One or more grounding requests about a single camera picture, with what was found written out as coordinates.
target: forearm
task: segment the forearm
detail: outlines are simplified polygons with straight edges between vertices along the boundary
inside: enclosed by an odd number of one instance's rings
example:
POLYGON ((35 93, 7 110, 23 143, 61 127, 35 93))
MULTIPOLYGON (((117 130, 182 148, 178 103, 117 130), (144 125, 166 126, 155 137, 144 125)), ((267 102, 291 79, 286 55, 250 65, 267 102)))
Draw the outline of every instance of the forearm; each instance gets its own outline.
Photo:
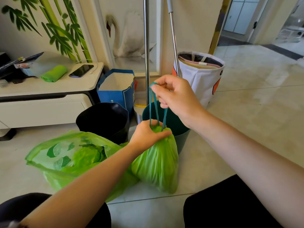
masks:
POLYGON ((127 145, 52 195, 23 221, 29 228, 85 227, 136 158, 127 145))
POLYGON ((304 169, 201 111, 192 128, 235 170, 286 227, 304 224, 304 169))

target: swan's beak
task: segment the swan's beak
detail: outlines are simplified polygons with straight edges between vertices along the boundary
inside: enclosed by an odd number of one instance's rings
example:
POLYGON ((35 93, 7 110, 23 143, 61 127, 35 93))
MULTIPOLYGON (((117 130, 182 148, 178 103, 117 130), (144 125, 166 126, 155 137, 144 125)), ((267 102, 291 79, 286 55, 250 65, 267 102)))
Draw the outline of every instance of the swan's beak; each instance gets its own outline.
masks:
POLYGON ((111 27, 109 25, 109 22, 107 21, 107 30, 109 31, 109 36, 111 37, 111 27))

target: phone screen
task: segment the phone screen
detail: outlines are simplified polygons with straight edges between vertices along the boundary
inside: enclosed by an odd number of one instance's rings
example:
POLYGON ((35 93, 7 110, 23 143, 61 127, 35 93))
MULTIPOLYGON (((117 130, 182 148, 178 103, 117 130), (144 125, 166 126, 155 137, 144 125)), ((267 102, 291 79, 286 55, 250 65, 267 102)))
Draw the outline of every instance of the phone screen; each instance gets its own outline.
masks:
POLYGON ((70 77, 82 77, 86 72, 92 69, 94 65, 82 65, 80 68, 72 72, 70 77))

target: cabinet leg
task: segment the cabinet leg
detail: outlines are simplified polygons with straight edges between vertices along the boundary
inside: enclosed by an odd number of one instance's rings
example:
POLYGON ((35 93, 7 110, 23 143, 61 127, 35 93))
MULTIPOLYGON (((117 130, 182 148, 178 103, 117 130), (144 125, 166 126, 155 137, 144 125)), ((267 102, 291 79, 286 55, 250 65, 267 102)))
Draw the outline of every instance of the cabinet leg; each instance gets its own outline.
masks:
POLYGON ((17 133, 16 129, 2 129, 0 130, 0 141, 8 141, 12 139, 17 133))

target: swan's neck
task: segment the swan's neck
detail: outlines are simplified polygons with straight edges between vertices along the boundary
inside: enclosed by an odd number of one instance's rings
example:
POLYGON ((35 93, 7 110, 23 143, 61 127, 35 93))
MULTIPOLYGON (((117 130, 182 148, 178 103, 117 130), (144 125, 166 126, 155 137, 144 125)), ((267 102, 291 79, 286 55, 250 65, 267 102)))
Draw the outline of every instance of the swan's neck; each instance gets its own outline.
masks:
POLYGON ((117 57, 118 50, 119 50, 119 43, 120 43, 120 32, 117 25, 117 22, 113 19, 112 20, 114 28, 115 28, 115 39, 113 44, 113 55, 117 57))

